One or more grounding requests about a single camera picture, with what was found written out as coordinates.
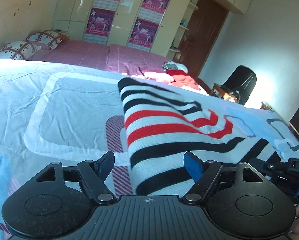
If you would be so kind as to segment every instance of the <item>headboard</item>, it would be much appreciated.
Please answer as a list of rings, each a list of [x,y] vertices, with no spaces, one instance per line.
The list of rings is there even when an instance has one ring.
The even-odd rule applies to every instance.
[[[44,0],[0,0],[0,49],[50,28]]]

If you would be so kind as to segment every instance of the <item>crosshair symbol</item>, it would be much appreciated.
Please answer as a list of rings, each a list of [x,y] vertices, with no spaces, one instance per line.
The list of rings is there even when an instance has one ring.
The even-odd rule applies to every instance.
[[[154,200],[152,199],[152,198],[147,198],[147,199],[145,199],[145,201],[147,202],[147,203],[152,203]]]

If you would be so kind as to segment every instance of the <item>folded striped garment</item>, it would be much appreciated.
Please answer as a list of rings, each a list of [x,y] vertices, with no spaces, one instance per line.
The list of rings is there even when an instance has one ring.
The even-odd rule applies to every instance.
[[[118,88],[137,195],[183,196],[194,184],[184,168],[186,151],[223,163],[281,160],[267,140],[247,138],[197,101],[131,78],[120,80]]]

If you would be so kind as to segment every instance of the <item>shelf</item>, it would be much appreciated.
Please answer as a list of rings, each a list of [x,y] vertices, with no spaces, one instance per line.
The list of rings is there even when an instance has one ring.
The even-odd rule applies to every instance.
[[[185,30],[187,30],[187,31],[189,31],[189,28],[186,28],[186,27],[183,26],[183,25],[180,25],[179,27],[180,27],[180,28],[183,28],[183,29],[185,29]]]
[[[172,49],[172,48],[170,48],[169,50],[172,51],[172,52],[175,52],[175,53],[179,53],[180,52],[179,49]]]
[[[188,4],[188,7],[191,8],[191,9],[193,9],[194,11],[197,11],[197,10],[198,10],[198,7],[197,7],[195,4],[193,4],[192,2],[190,2],[190,3]]]

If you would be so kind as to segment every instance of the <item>white rectangle outline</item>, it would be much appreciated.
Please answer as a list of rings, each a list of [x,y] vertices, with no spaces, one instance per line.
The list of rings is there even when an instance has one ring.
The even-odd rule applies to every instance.
[[[60,78],[77,78],[108,84],[116,84],[119,80],[92,76],[80,73],[58,72],[51,75],[45,85],[43,93],[37,101],[36,107],[31,115],[26,131],[24,133],[24,143],[28,150],[38,155],[81,162],[84,160],[97,160],[106,152],[97,149],[84,149],[73,146],[58,145],[44,140],[39,134],[39,125],[42,120],[48,100],[53,92],[54,86]],[[115,153],[115,165],[130,165],[128,153]]]

